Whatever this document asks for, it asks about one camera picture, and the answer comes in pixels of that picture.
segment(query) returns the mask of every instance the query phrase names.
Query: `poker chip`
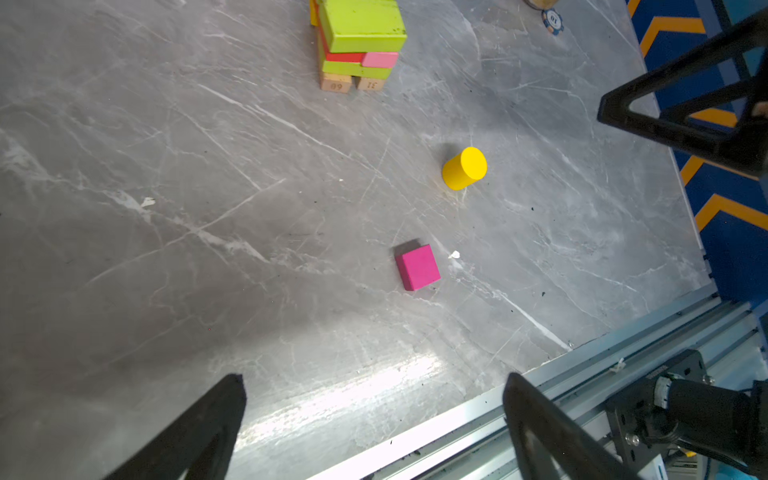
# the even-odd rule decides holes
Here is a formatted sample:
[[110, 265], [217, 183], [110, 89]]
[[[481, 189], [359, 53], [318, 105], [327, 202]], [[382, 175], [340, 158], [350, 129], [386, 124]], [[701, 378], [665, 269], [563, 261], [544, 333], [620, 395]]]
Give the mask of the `poker chip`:
[[547, 27], [549, 33], [557, 35], [563, 31], [563, 18], [554, 10], [554, 8], [542, 10], [541, 19], [544, 20], [544, 26]]

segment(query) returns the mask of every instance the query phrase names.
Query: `pink cube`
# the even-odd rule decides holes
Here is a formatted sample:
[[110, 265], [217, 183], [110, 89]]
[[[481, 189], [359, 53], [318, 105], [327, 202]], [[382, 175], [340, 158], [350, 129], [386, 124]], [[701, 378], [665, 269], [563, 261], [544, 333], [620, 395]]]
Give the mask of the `pink cube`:
[[396, 51], [371, 51], [362, 56], [363, 67], [394, 68], [400, 53]]
[[395, 261], [406, 290], [415, 291], [440, 280], [435, 255], [429, 245], [395, 257]]

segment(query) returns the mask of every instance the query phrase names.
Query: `wooden block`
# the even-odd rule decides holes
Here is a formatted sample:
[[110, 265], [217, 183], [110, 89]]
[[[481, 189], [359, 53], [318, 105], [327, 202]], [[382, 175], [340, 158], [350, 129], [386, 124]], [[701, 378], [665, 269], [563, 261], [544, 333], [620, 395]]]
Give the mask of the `wooden block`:
[[363, 67], [394, 68], [399, 56], [396, 51], [371, 51], [363, 55], [360, 64]]
[[550, 8], [553, 8], [554, 4], [557, 2], [558, 0], [525, 0], [525, 3], [529, 4], [531, 7], [538, 8], [539, 10], [549, 10]]
[[415, 291], [440, 280], [435, 255], [429, 245], [395, 257], [395, 262], [406, 290]]
[[352, 77], [335, 73], [320, 72], [320, 90], [345, 94], [352, 87]]
[[384, 80], [392, 73], [391, 68], [373, 68], [363, 67], [359, 63], [348, 61], [330, 61], [326, 59], [323, 50], [323, 40], [320, 33], [317, 34], [317, 63], [320, 70], [326, 73], [335, 73], [338, 75], [351, 75], [353, 77], [380, 78]]
[[317, 27], [317, 31], [320, 33], [320, 40], [323, 41], [323, 52], [325, 53], [327, 61], [348, 61], [350, 63], [360, 63], [366, 53], [331, 53], [328, 50], [328, 42], [326, 41], [326, 34], [323, 31], [323, 26]]
[[320, 24], [329, 51], [400, 51], [408, 35], [397, 0], [323, 0]]
[[378, 78], [357, 77], [358, 90], [379, 91], [384, 88], [385, 83], [386, 80], [379, 80]]
[[317, 26], [319, 22], [317, 20], [317, 2], [310, 0], [310, 24]]

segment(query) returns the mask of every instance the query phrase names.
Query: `block tower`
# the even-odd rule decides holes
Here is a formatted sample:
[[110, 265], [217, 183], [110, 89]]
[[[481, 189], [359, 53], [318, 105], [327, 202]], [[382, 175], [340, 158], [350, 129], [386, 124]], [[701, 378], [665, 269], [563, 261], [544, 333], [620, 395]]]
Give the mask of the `block tower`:
[[396, 0], [310, 0], [320, 88], [381, 90], [408, 35]]

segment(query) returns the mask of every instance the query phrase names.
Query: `bolt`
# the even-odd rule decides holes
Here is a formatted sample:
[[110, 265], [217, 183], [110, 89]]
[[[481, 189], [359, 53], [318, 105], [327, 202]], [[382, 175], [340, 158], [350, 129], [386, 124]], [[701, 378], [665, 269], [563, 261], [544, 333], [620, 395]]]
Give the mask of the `bolt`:
[[624, 440], [627, 441], [628, 445], [631, 445], [633, 447], [636, 447], [640, 444], [640, 437], [635, 435], [634, 433], [628, 433], [624, 436]]

